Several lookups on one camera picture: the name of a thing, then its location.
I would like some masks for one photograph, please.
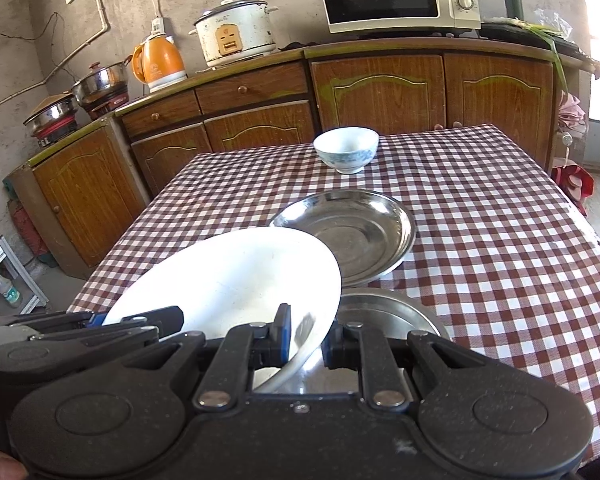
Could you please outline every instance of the white bowl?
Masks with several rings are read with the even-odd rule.
[[[104,324],[177,305],[184,314],[181,332],[202,330],[214,339],[235,325],[272,322],[280,303],[288,303],[290,359],[280,371],[263,368],[254,378],[258,391],[271,393],[320,346],[336,315],[341,283],[335,256],[318,238],[253,227],[196,242],[153,266],[116,301]]]
[[[369,128],[336,128],[316,137],[314,148],[327,166],[352,174],[362,171],[376,156],[379,138]]]

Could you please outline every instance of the electric kettle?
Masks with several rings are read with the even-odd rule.
[[[187,78],[178,49],[164,33],[152,34],[136,46],[131,69],[138,81],[149,86],[150,92]]]

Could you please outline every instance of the cooking pot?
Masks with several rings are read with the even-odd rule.
[[[262,0],[223,0],[206,10],[194,25],[210,67],[259,56],[276,49],[271,34],[269,13],[277,7],[267,7]]]
[[[53,95],[43,100],[23,124],[29,129],[29,134],[35,137],[38,132],[45,130],[52,124],[59,123],[69,116],[74,116],[77,109],[72,94],[66,92]]]
[[[91,73],[80,79],[72,88],[78,104],[87,109],[90,104],[117,91],[126,89],[126,65],[131,61],[128,56],[124,61],[101,67],[96,61],[89,66]]]

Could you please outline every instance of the green thermos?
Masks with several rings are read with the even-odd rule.
[[[504,0],[504,6],[507,9],[507,18],[525,19],[525,13],[522,10],[522,0]]]

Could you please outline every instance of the dining table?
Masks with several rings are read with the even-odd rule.
[[[381,136],[357,174],[327,167],[311,144],[199,154],[131,224],[69,311],[107,312],[177,251],[267,226],[293,202],[344,188],[391,196],[415,220],[411,251],[367,286],[418,299],[456,343],[578,395],[593,418],[586,460],[600,456],[600,238],[492,124]]]

